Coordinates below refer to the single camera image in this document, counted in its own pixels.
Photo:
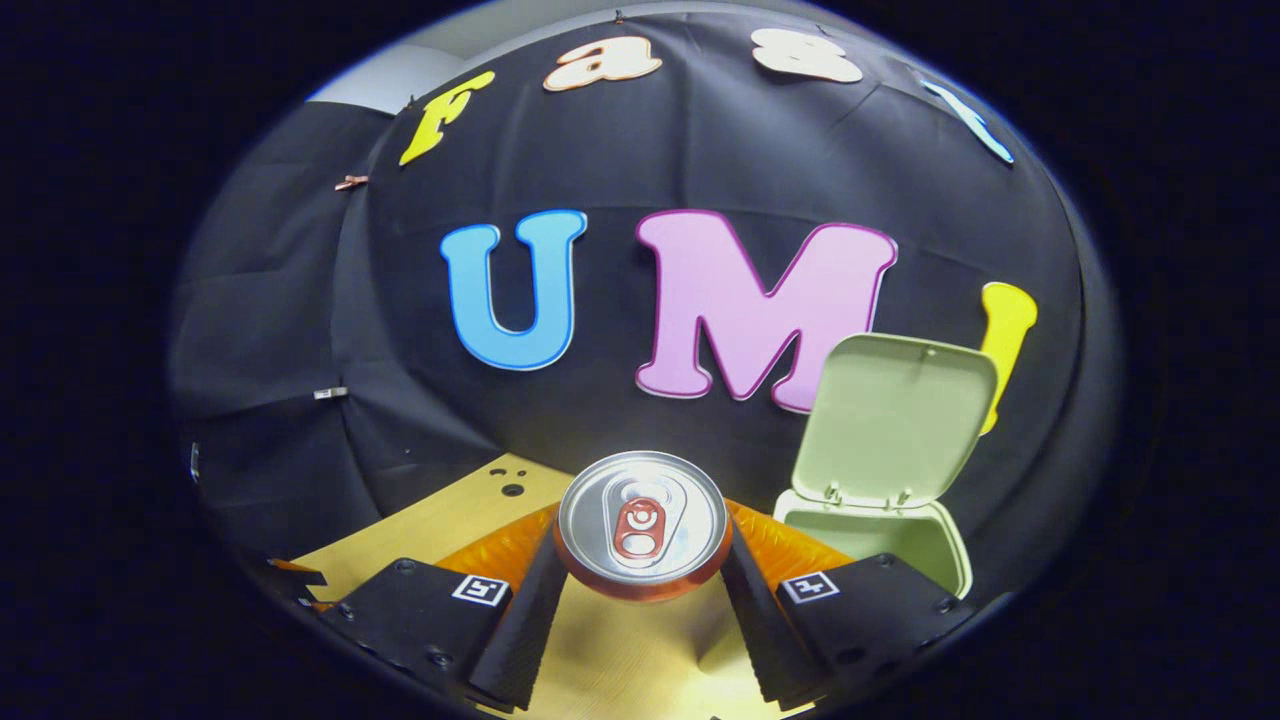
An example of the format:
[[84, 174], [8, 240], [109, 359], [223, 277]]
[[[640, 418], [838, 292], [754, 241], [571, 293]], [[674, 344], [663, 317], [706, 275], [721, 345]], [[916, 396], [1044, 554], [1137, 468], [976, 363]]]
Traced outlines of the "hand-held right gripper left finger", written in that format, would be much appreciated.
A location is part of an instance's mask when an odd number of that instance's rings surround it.
[[397, 559], [319, 618], [434, 693], [526, 710], [567, 577], [558, 510], [530, 512], [435, 564]]

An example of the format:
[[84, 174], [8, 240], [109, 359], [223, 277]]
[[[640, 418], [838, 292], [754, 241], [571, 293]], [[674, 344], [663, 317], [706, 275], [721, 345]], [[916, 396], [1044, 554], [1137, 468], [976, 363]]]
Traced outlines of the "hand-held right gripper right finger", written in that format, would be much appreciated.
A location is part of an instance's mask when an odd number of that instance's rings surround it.
[[893, 553], [849, 556], [735, 501], [721, 575], [762, 697], [856, 703], [929, 664], [973, 603]]

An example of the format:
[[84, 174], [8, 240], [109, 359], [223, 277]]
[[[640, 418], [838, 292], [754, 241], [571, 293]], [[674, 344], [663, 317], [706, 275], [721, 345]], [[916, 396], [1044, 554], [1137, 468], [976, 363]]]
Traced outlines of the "green desktop garbage bin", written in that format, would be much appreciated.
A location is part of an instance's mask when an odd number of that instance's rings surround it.
[[854, 559], [893, 553], [964, 597], [973, 571], [941, 497], [964, 469], [997, 389], [986, 354], [855, 334], [826, 360], [791, 486], [773, 516]]

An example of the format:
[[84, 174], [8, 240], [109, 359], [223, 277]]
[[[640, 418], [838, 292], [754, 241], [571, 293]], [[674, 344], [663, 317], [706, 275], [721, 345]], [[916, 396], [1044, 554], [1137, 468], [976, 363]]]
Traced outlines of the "wooden desktop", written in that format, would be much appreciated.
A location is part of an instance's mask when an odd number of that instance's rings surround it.
[[[558, 501], [571, 475], [506, 454], [356, 533], [298, 557], [338, 600], [394, 559], [434, 562]], [[783, 720], [762, 697], [724, 584], [664, 603], [564, 583], [529, 711], [509, 720]]]

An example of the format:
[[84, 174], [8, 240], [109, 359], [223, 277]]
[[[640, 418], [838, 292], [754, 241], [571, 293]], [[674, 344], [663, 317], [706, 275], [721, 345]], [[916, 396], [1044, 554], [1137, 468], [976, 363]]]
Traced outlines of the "black backdrop cloth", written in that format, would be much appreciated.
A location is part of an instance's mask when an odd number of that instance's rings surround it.
[[654, 448], [771, 511], [829, 346], [982, 348], [992, 284], [1038, 316], [941, 502], [978, 598], [1066, 544], [1114, 428], [1110, 287], [1059, 173], [969, 88], [751, 12], [630, 10], [426, 77], [298, 105], [195, 234], [168, 380], [234, 546], [310, 553], [506, 454]]

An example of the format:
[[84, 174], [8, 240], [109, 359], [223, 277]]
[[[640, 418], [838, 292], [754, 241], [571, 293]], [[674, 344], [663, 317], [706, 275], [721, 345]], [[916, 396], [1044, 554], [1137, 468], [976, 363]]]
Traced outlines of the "red pop can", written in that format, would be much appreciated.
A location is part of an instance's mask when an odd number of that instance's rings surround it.
[[678, 598], [705, 584], [730, 556], [733, 520], [700, 468], [671, 454], [600, 459], [570, 483], [553, 525], [570, 575], [635, 603]]

